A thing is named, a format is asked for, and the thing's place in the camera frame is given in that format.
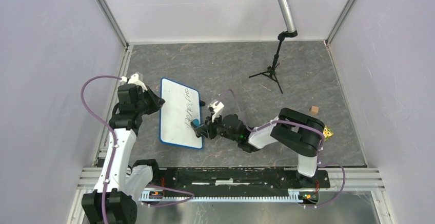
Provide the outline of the blue whiteboard eraser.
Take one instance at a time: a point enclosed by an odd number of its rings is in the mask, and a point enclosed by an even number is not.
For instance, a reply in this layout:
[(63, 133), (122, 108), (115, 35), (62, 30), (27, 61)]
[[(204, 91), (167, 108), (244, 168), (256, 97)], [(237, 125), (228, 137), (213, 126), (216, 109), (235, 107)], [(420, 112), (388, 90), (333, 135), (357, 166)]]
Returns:
[(199, 121), (198, 119), (193, 119), (193, 120), (190, 122), (190, 124), (191, 124), (191, 126), (192, 126), (194, 129), (196, 129), (196, 128), (198, 128), (198, 127), (201, 126), (201, 123), (200, 123), (200, 121)]

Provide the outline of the blue framed whiteboard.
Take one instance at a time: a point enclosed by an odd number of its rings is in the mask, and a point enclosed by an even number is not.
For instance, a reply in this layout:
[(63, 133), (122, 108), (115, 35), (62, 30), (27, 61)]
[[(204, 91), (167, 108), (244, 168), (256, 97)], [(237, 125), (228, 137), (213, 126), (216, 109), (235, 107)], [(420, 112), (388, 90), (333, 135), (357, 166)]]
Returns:
[(160, 109), (159, 139), (162, 143), (191, 149), (202, 149), (204, 139), (197, 137), (191, 122), (200, 121), (200, 93), (198, 90), (171, 80), (161, 78), (161, 98), (165, 100)]

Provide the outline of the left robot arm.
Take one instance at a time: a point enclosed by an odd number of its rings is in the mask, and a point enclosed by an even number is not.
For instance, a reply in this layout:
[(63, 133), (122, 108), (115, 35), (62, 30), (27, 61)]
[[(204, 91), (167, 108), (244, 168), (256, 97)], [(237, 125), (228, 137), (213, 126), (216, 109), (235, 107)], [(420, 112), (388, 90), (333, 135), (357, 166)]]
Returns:
[(159, 111), (164, 99), (140, 82), (120, 85), (117, 96), (118, 103), (106, 124), (110, 135), (102, 173), (92, 192), (82, 198), (90, 223), (135, 223), (139, 195), (146, 185), (155, 187), (161, 181), (154, 159), (137, 161), (130, 175), (127, 169), (143, 115)]

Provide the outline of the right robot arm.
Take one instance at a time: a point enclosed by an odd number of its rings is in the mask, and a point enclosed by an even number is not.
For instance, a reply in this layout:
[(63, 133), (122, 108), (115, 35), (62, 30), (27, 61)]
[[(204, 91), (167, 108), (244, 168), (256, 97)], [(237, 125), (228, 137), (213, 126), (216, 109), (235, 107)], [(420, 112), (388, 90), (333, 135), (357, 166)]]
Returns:
[(260, 127), (249, 127), (236, 114), (206, 117), (201, 124), (197, 119), (190, 123), (196, 137), (229, 139), (245, 152), (256, 152), (279, 142), (298, 154), (296, 180), (309, 187), (317, 180), (318, 152), (325, 141), (325, 124), (304, 113), (282, 108), (277, 117)]

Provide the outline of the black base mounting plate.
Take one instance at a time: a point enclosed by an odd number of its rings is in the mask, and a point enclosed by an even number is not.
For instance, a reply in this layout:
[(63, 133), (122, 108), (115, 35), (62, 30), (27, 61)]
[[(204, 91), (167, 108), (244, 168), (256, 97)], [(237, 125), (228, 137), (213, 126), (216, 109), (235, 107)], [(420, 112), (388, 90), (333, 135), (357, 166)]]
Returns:
[(170, 188), (166, 197), (284, 197), (288, 190), (328, 189), (327, 171), (314, 179), (304, 178), (295, 168), (285, 167), (167, 167), (161, 168), (152, 185)]

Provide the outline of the black tripod stand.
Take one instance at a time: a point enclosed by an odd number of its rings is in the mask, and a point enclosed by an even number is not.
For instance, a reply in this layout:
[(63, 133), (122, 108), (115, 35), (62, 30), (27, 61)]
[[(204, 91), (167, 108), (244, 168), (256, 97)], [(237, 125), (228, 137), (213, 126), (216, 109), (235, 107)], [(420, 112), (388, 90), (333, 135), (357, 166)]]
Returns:
[(281, 50), (282, 43), (284, 42), (284, 40), (286, 38), (294, 38), (294, 37), (297, 37), (297, 36), (298, 36), (298, 32), (296, 30), (293, 31), (293, 32), (288, 32), (288, 31), (281, 32), (278, 35), (279, 44), (278, 44), (276, 53), (275, 53), (275, 55), (273, 57), (272, 65), (268, 66), (266, 71), (263, 71), (263, 72), (260, 72), (260, 73), (257, 73), (257, 74), (254, 74), (254, 75), (251, 75), (251, 76), (248, 76), (248, 77), (249, 78), (253, 78), (253, 77), (256, 77), (256, 76), (259, 76), (259, 75), (265, 76), (265, 77), (269, 78), (270, 80), (272, 80), (273, 82), (275, 82), (277, 84), (279, 90), (280, 90), (280, 93), (283, 94), (282, 87), (281, 87), (280, 82), (279, 82), (279, 80), (278, 80), (278, 78), (276, 76), (276, 69), (277, 69), (277, 67), (279, 65), (278, 60), (279, 60), (279, 57), (280, 57), (280, 50)]

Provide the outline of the small wooden cube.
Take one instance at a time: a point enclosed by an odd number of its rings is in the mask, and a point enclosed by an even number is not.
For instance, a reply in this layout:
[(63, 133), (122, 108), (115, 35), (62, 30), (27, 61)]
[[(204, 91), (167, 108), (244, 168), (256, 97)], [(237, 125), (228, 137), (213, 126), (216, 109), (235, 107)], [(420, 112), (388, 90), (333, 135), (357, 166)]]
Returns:
[(318, 106), (311, 106), (310, 107), (310, 113), (313, 115), (318, 115), (320, 108)]

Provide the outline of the yellow toy block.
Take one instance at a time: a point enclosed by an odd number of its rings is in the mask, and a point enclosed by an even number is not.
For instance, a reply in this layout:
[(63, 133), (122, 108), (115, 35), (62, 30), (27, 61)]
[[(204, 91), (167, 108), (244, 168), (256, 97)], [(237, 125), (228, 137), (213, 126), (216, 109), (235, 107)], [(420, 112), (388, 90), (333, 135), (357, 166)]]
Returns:
[(323, 134), (325, 137), (325, 141), (327, 141), (330, 137), (334, 135), (334, 133), (327, 126), (324, 127)]

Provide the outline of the silver pole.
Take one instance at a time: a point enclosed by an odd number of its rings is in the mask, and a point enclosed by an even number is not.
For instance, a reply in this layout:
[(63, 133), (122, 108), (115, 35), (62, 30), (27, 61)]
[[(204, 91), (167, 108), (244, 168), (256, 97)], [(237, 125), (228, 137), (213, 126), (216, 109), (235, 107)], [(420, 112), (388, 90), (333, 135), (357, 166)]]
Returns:
[(292, 37), (296, 37), (298, 35), (295, 21), (293, 19), (290, 4), (288, 0), (278, 0), (280, 10), (287, 28), (287, 32), (293, 34)]

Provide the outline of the aluminium frame rail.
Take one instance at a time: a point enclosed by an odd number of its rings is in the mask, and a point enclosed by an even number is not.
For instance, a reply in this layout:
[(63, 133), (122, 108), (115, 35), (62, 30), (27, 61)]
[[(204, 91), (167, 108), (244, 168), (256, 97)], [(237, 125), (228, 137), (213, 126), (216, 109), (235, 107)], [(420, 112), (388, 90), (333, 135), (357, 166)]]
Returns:
[[(310, 189), (297, 181), (296, 169), (289, 167), (229, 167), (229, 168), (161, 168), (164, 186), (190, 187), (273, 185), (289, 189)], [(384, 191), (380, 172), (374, 168), (326, 167), (318, 170), (316, 178), (327, 191)]]

